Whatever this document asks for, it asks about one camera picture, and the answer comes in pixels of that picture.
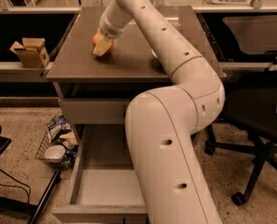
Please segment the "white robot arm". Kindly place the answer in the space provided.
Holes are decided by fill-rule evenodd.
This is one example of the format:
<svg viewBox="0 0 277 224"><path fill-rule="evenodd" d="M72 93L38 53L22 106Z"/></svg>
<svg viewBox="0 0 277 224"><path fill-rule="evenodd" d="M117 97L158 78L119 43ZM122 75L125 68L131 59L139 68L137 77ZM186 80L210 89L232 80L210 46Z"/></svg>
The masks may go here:
<svg viewBox="0 0 277 224"><path fill-rule="evenodd" d="M100 19L94 54L135 21L168 78L169 87L131 100L125 130L150 224L223 224L191 136L220 114L225 91L207 60L155 9L153 0L112 0Z"/></svg>

